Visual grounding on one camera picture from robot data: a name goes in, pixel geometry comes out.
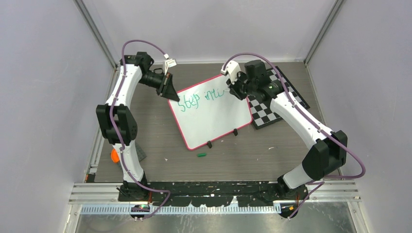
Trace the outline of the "black and white chessboard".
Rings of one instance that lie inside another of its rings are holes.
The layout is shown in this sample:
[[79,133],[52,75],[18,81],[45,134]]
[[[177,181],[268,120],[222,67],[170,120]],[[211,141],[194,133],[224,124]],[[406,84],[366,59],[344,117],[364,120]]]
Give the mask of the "black and white chessboard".
[[282,80],[285,87],[288,89],[287,93],[281,93],[276,99],[260,102],[254,96],[248,96],[247,101],[252,115],[252,125],[256,130],[262,129],[266,126],[274,124],[282,120],[283,116],[297,117],[303,119],[301,114],[295,109],[299,106],[301,110],[309,109],[309,104],[295,89],[293,84],[284,75],[284,73],[277,68],[267,69],[267,73],[272,81]]

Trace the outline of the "pink-framed whiteboard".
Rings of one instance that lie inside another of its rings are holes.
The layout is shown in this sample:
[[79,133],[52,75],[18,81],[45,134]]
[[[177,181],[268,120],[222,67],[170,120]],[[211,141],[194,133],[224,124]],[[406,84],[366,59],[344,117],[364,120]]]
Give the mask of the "pink-framed whiteboard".
[[229,91],[227,78],[218,75],[178,91],[179,102],[169,100],[185,146],[196,150],[252,122],[247,99],[239,100]]

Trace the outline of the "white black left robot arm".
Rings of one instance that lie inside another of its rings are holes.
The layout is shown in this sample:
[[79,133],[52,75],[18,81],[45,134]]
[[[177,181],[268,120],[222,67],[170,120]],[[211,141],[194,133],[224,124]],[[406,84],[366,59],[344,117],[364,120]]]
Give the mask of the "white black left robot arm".
[[154,189],[147,186],[145,172],[140,165],[136,137],[137,122],[130,110],[136,86],[140,83],[155,89],[160,97],[179,101],[173,86],[170,67],[175,59],[165,54],[162,68],[151,70],[153,58],[146,52],[126,55],[120,62],[119,76],[113,92],[105,104],[96,107],[96,115],[103,138],[113,146],[123,171],[123,184],[119,191],[131,195],[138,201],[145,200]]

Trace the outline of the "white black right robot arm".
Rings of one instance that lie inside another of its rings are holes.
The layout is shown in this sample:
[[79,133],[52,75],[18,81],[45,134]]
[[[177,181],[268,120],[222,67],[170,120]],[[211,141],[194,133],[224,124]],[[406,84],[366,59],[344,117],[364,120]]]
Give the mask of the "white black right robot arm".
[[261,60],[247,62],[244,68],[245,71],[241,71],[235,61],[222,66],[221,74],[227,77],[230,94],[239,100],[253,96],[268,104],[272,112],[297,132],[309,149],[301,164],[277,179],[275,188],[281,198],[290,199],[298,188],[324,178],[346,163],[344,147],[347,146],[347,135],[328,128],[302,107],[275,67],[275,78],[271,78]]

